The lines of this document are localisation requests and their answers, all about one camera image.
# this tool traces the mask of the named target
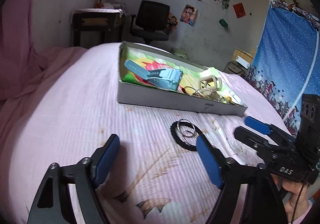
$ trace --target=blue curtain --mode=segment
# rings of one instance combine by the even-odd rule
[[[302,92],[320,95],[317,47],[318,31],[308,20],[282,8],[269,7],[246,79],[275,108],[292,134],[300,126]]]

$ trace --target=bolt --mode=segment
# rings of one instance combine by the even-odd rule
[[[264,170],[266,169],[266,165],[264,163],[259,163],[258,168]]]
[[[56,169],[59,165],[57,163],[52,163],[50,169]]]
[[[87,164],[89,162],[90,162],[90,158],[89,157],[82,158],[82,160],[81,160],[82,164]]]
[[[232,157],[228,157],[228,158],[226,158],[226,162],[227,162],[228,164],[233,164],[233,163],[236,162],[236,160],[233,159]]]

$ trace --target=hand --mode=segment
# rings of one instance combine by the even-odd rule
[[[273,177],[275,184],[277,185],[279,183],[279,177],[275,176],[275,175],[272,175],[272,177]],[[298,195],[299,195],[299,192],[301,190],[302,185],[303,185],[302,183],[297,183],[297,182],[293,182],[293,181],[289,181],[289,180],[284,180],[282,183],[282,187],[285,190],[293,193],[290,200],[284,206],[285,212],[287,213],[288,222],[290,222],[292,219],[293,210],[296,205],[297,198],[298,198]],[[303,215],[306,212],[306,210],[308,209],[308,207],[309,207],[308,185],[304,185],[303,190],[300,195],[300,198],[299,198],[299,201],[298,201],[298,206],[297,206],[296,212],[294,214],[294,219],[296,220],[298,217]]]

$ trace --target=black chair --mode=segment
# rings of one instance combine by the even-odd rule
[[[131,15],[130,34],[143,38],[148,45],[152,41],[168,41],[169,36],[155,31],[162,31],[167,27],[169,11],[170,6],[143,0],[136,18],[136,25],[143,30],[132,28],[136,15]]]

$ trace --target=black hair tie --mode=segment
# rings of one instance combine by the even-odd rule
[[[202,131],[194,124],[191,124],[189,122],[183,122],[183,121],[176,121],[174,122],[171,127],[170,127],[170,130],[171,130],[171,134],[172,134],[172,137],[174,139],[174,141],[179,145],[181,146],[182,148],[186,149],[186,150],[189,150],[189,151],[193,151],[193,152],[196,152],[197,149],[196,149],[196,146],[193,146],[193,145],[189,145],[185,142],[183,142],[177,135],[177,129],[178,129],[178,122],[179,122],[179,125],[180,126],[187,126],[187,127],[190,127],[190,128],[195,128],[196,130],[196,133],[198,133],[198,135],[202,135],[204,136],[204,134],[202,133]]]

